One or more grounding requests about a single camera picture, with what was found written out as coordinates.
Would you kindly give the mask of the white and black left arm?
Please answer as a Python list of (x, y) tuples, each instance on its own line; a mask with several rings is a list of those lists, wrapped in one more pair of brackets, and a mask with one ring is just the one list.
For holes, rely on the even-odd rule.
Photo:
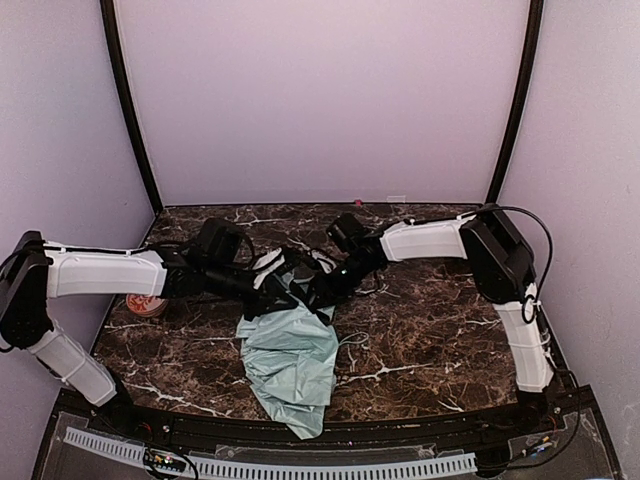
[(1, 264), (3, 352), (26, 350), (92, 405), (128, 399), (113, 374), (67, 335), (48, 311), (51, 299), (76, 295), (140, 295), (176, 299), (210, 293), (238, 301), (252, 319), (290, 307), (274, 273), (286, 262), (277, 248), (236, 256), (252, 244), (237, 225), (208, 219), (186, 241), (161, 241), (133, 250), (47, 242), (27, 231)]

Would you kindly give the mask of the mint and black folding umbrella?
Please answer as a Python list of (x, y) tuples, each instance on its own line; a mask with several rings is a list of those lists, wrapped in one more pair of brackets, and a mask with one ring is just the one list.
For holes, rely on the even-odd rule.
[(239, 320), (236, 338), (249, 386), (274, 422), (299, 439), (318, 437), (336, 385), (335, 364), (343, 345), (362, 344), (363, 331), (337, 337), (333, 326), (293, 297), (293, 307)]

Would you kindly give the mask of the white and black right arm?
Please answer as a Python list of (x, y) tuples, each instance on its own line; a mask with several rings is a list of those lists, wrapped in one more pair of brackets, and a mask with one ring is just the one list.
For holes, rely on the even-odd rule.
[(317, 274), (305, 295), (318, 310), (349, 298), (370, 274), (390, 263), (431, 258), (468, 262), (477, 290), (503, 324), (516, 367), (519, 391), (541, 394), (554, 376), (549, 335), (542, 318), (534, 252), (508, 217), (508, 208), (489, 204), (444, 220), (403, 220), (381, 230), (344, 214), (327, 229), (346, 257)]

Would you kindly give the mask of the red patterned round bowl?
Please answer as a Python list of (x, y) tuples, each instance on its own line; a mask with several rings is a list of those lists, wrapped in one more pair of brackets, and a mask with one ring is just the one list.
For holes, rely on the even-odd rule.
[(168, 301), (158, 297), (128, 294), (126, 306), (135, 315), (143, 318), (157, 317), (166, 309)]

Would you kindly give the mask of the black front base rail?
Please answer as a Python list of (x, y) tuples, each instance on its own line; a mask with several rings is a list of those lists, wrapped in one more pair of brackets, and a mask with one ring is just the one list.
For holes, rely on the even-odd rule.
[(568, 417), (575, 412), (602, 417), (588, 386), (560, 392), (545, 401), (531, 398), (521, 404), (466, 413), (379, 422), (329, 422), (318, 437), (308, 440), (299, 439), (288, 427), (275, 422), (214, 418), (137, 405), (122, 406), (107, 414), (68, 389), (60, 390), (54, 410), (79, 415), (100, 432), (180, 451), (211, 452), (221, 446), (345, 451), (433, 444), (440, 451), (478, 451), (496, 463), (506, 460), (508, 442), (521, 435), (573, 433)]

